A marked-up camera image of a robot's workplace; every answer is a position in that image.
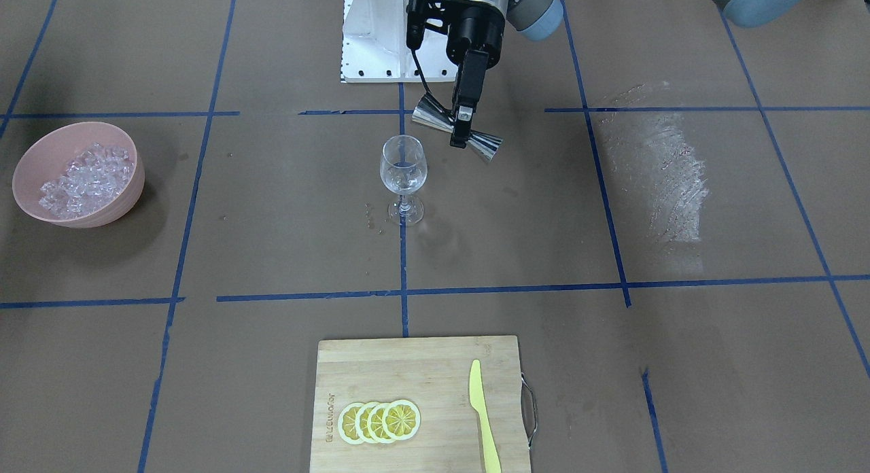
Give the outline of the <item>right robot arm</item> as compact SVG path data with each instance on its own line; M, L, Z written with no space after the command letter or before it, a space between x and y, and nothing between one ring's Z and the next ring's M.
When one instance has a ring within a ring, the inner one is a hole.
M445 53L457 65L450 143L464 148L472 135L487 71L501 59L504 27L509 24L531 41L546 39L559 27L563 6L559 0L448 0L443 9Z

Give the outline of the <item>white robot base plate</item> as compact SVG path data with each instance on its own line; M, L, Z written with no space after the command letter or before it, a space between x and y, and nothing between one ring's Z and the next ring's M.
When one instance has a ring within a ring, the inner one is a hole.
M345 0L342 83L420 83L407 48L408 0ZM457 65L447 58L447 36L425 31L416 51L428 82L453 82Z

